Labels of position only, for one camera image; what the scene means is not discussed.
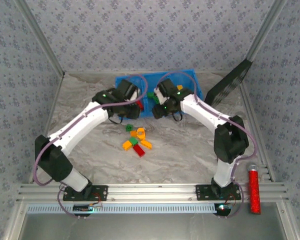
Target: red cylinder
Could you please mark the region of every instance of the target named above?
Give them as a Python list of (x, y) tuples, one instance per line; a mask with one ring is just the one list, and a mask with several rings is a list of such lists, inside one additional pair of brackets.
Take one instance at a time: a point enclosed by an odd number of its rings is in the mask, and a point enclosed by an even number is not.
[(253, 214), (261, 214), (259, 179), (257, 169), (249, 170), (249, 192), (250, 192), (250, 211)]

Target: patterned wallpaper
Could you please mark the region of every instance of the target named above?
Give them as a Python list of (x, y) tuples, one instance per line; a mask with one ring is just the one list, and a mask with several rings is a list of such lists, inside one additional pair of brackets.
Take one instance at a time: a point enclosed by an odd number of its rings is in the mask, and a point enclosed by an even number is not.
[(63, 70), (229, 70), (273, 0), (27, 0)]
[(300, 0), (289, 0), (246, 76), (277, 181), (300, 226)]
[(0, 1), (0, 239), (59, 78), (12, 0)]

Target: gray marble tabletop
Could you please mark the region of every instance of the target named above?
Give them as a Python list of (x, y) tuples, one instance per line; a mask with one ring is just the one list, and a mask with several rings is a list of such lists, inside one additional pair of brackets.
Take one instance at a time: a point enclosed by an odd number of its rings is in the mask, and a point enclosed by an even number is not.
[[(49, 134), (65, 126), (80, 113), (96, 92), (114, 86), (115, 74), (66, 74), (61, 85)], [(213, 73), (197, 73), (204, 95), (223, 77)], [(216, 108), (229, 116), (239, 115), (247, 129), (246, 112), (240, 91), (235, 89)], [(139, 157), (133, 149), (124, 151), (122, 144), (130, 138), (126, 125), (143, 127), (152, 149)], [(209, 183), (217, 169), (213, 149), (214, 135), (196, 119), (185, 115), (181, 122), (172, 117), (124, 120), (122, 125), (106, 121), (93, 129), (69, 155), (74, 167), (94, 184), (120, 183)], [(253, 144), (245, 154), (253, 152)], [(39, 179), (46, 179), (39, 174)], [(235, 173), (237, 181), (247, 182), (246, 164)]]

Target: green lego brick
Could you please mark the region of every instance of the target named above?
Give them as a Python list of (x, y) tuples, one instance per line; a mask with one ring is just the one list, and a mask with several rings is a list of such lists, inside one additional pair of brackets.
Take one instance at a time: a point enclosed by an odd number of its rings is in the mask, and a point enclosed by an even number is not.
[(149, 99), (153, 99), (154, 96), (155, 96), (155, 93), (154, 93), (154, 92), (147, 92), (147, 93), (146, 93), (146, 96), (147, 96)]
[(132, 124), (127, 124), (127, 125), (125, 126), (125, 131), (126, 131), (126, 132), (131, 132), (132, 129), (134, 129), (134, 126), (133, 126)]
[(155, 104), (159, 104), (160, 103), (159, 98), (157, 96), (154, 96), (153, 100), (154, 100)]
[(129, 142), (132, 143), (132, 145), (137, 145), (138, 144), (138, 140), (135, 137), (130, 137)]

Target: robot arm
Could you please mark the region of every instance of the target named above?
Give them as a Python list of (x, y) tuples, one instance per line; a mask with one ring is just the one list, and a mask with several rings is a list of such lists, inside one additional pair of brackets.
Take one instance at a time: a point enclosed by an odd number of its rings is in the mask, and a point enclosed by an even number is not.
[(249, 146), (247, 135), (220, 117), (232, 120), (244, 127), (243, 120), (239, 116), (229, 117), (199, 99), (200, 104), (215, 113), (218, 116), (216, 117), (196, 102), (192, 91), (188, 88), (178, 90), (170, 79), (162, 81), (154, 93), (160, 102), (152, 109), (156, 119), (184, 112), (196, 118), (214, 134), (214, 152), (219, 160), (211, 185), (214, 186), (214, 192), (218, 195), (231, 183), (231, 173), (236, 159), (240, 158)]
[(119, 117), (137, 119), (140, 114), (140, 107), (136, 103), (108, 107), (99, 106), (135, 100), (139, 92), (139, 89), (127, 80), (122, 80), (117, 88), (98, 92), (87, 107), (62, 129), (49, 137), (40, 135), (36, 138), (36, 158), (40, 151), (52, 142), (44, 151), (38, 166), (53, 180), (65, 183), (78, 193), (91, 187), (91, 182), (78, 172), (68, 160), (70, 152), (92, 129), (114, 114)]

